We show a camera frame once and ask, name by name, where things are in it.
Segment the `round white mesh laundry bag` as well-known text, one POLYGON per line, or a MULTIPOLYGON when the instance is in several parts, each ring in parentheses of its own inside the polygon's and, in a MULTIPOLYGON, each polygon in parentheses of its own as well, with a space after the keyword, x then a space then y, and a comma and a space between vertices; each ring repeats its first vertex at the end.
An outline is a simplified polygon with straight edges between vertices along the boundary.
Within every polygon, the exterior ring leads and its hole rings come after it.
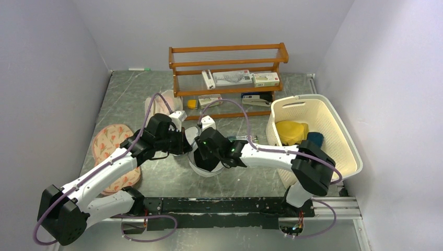
POLYGON ((169 128, 172 132, 172 139, 178 140, 173 143, 173 151, 170 151, 174 156, 184 155, 188 158, 190 167, 202 177, 212 177, 220 174, 225 167, 220 160, 214 156, 204 158, 202 150, 198 146, 195 138, 200 136, 202 129, 198 126, 193 126, 188 129, 169 128))

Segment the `black garment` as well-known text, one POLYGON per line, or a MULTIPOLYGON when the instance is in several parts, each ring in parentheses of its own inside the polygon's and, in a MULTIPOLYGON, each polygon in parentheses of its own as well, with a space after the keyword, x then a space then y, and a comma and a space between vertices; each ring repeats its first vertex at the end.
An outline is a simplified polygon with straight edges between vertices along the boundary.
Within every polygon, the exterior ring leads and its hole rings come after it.
POLYGON ((219 159, 216 157, 211 157, 207 159, 203 159, 201 153, 199 151, 194 152, 194 161, 195 165, 206 171, 206 172, 212 172, 218 165, 219 159))

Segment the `yellow bra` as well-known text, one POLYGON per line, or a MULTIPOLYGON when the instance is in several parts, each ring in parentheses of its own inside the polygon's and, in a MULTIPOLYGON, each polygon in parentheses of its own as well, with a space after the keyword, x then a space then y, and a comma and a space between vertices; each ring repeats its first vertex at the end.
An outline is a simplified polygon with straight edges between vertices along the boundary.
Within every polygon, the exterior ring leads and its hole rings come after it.
POLYGON ((307 139, 309 126, 306 123, 280 121, 275 124, 277 134, 284 146, 298 145, 307 139))

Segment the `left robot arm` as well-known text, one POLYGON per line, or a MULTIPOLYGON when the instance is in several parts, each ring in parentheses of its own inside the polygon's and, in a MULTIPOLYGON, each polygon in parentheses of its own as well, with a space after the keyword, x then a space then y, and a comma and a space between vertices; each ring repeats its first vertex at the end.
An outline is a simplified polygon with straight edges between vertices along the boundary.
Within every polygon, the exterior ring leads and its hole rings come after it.
POLYGON ((39 227, 54 237, 53 243, 66 246, 104 219, 120 215, 147 216, 145 197, 129 185, 111 196, 97 196, 124 174, 146 161, 155 161, 158 152, 182 155, 190 150, 182 128, 185 119, 184 111, 170 115, 157 113, 92 170, 61 188, 47 187, 41 196, 34 241, 44 245, 37 238, 39 227))

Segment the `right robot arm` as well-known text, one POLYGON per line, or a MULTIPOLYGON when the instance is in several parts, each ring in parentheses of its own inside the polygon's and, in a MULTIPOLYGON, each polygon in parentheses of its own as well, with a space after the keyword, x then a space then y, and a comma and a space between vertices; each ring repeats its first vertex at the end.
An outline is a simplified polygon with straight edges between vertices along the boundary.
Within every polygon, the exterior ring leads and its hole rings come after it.
POLYGON ((259 145, 248 140, 230 141, 211 127, 191 127, 185 136, 192 148, 188 153, 190 166, 202 177, 234 167, 271 167, 294 174, 297 181, 287 188, 282 202, 287 216, 295 216, 311 197, 326 196, 336 170, 333 158, 309 140, 292 146, 259 145))

